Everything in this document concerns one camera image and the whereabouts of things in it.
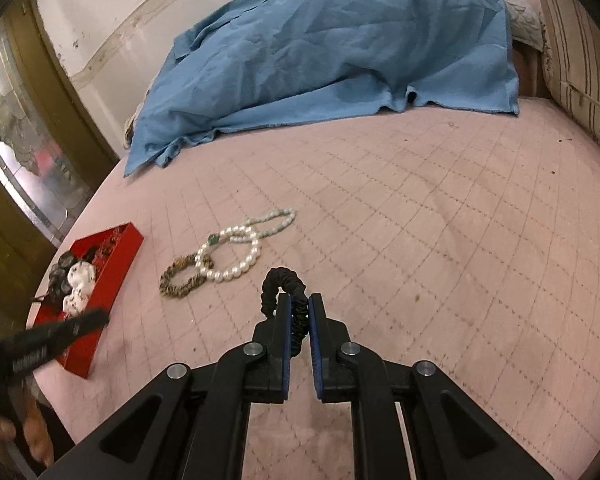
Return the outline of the person's hand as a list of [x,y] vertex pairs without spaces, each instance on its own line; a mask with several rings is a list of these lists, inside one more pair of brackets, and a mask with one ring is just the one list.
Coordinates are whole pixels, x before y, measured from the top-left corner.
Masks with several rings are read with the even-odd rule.
[[10,457],[7,447],[15,439],[17,430],[21,428],[30,455],[44,467],[52,466],[54,449],[46,421],[28,386],[22,387],[22,395],[26,409],[26,417],[23,422],[14,424],[8,418],[0,416],[0,462],[9,469],[15,468],[15,463]]

